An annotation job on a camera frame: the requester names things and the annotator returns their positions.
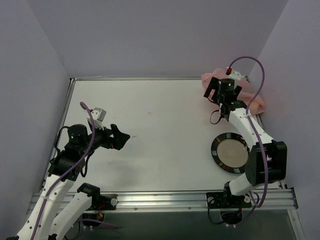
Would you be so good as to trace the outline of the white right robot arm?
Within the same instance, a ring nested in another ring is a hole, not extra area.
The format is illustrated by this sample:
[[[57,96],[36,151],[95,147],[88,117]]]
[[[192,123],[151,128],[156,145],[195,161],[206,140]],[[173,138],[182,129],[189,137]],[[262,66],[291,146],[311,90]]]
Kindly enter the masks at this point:
[[[244,173],[228,182],[222,193],[223,203],[230,207],[240,201],[240,196],[258,187],[267,191],[269,184],[282,181],[287,175],[287,145],[276,141],[257,123],[249,106],[238,99],[241,90],[234,79],[212,77],[203,95],[218,105],[221,118],[238,130],[249,148]]]

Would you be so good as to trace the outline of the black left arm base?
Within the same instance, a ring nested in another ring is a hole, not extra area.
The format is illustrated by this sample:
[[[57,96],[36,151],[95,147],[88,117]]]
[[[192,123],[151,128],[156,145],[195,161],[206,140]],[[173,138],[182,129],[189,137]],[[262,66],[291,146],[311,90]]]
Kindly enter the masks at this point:
[[[99,187],[89,183],[83,183],[77,189],[77,193],[84,193],[87,197],[91,197],[89,210],[97,211],[97,213],[83,213],[81,215],[81,220],[86,226],[89,226],[89,224],[92,223],[92,226],[97,227],[100,225],[98,222],[89,220],[102,222],[105,218],[103,211],[116,210],[116,205],[118,204],[118,196],[116,194],[102,195]]]

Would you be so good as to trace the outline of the pink floral plastic bag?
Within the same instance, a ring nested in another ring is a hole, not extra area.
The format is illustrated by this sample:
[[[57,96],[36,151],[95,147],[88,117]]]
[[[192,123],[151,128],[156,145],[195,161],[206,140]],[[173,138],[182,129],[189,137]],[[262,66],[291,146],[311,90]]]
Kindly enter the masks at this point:
[[[209,82],[211,81],[211,78],[215,77],[217,79],[227,79],[229,78],[226,75],[225,70],[221,68],[216,68],[213,72],[204,73],[201,75],[201,83],[203,87],[203,91],[206,91],[206,88],[209,85]],[[242,90],[239,93],[237,99],[240,101],[245,102],[246,105],[250,102],[250,100],[254,97],[256,94],[256,91],[254,90],[254,87],[247,81],[246,77],[242,75],[242,79],[240,81],[235,81],[235,86],[241,86]],[[266,104],[263,101],[263,99],[258,95],[253,102],[251,103],[249,110],[252,115],[258,115],[263,113],[266,110]]]

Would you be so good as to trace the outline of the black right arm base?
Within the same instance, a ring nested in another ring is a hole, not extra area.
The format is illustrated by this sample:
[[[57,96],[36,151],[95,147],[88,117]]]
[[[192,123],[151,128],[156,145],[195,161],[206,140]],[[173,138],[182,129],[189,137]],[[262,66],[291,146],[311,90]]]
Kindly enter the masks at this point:
[[[206,202],[208,219],[214,225],[236,226],[244,219],[243,209],[252,207],[251,199],[248,195],[227,196],[222,191],[207,192]],[[211,210],[220,210],[220,220],[212,219]]]

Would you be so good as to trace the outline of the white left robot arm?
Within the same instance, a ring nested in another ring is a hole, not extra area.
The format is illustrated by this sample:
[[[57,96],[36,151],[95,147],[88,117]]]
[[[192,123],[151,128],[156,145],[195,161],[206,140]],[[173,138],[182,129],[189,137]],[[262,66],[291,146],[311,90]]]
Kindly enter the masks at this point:
[[[58,151],[51,161],[45,185],[35,207],[15,240],[61,240],[73,223],[87,209],[100,207],[104,197],[100,188],[89,183],[82,184],[71,202],[60,206],[78,176],[85,177],[88,159],[96,149],[121,150],[130,135],[121,132],[115,124],[106,128],[100,121],[90,125],[91,134],[83,124],[67,127],[69,141],[64,150]]]

